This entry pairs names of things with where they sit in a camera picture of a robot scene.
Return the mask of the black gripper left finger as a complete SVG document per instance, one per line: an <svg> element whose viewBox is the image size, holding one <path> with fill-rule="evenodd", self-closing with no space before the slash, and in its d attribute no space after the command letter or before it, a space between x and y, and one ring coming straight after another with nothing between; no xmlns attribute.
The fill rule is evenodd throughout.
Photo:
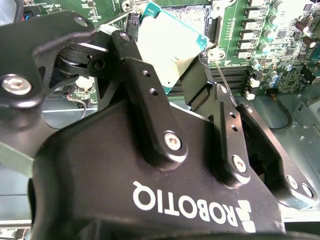
<svg viewBox="0 0 320 240"><path fill-rule="evenodd" d="M53 134L42 116L46 97L70 83L53 82L57 57L68 47L89 43L100 31L80 14L60 11L0 28L0 143L33 159ZM177 168L188 144L152 65L143 62L134 39L116 30L105 36L100 80L125 83L142 133L147 159L163 170Z"/></svg>

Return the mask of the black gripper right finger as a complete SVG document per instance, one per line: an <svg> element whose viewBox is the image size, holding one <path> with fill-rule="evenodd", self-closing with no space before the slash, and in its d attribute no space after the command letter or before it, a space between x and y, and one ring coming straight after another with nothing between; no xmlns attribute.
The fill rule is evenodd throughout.
<svg viewBox="0 0 320 240"><path fill-rule="evenodd" d="M208 66L195 57L180 78L185 103L208 119L213 149L218 158L212 170L219 181L240 187L264 174L264 184L290 208L311 208L320 195L256 110L237 103L232 92L214 81Z"/></svg>

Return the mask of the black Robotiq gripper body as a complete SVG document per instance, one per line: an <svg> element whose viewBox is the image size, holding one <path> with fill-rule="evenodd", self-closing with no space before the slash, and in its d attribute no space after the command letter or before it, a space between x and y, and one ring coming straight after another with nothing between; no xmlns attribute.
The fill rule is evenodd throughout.
<svg viewBox="0 0 320 240"><path fill-rule="evenodd" d="M285 233L277 200L249 169L247 184L218 181L211 123L180 109L189 153L163 171L146 159L129 102L53 134L29 185L34 240L245 240Z"/></svg>

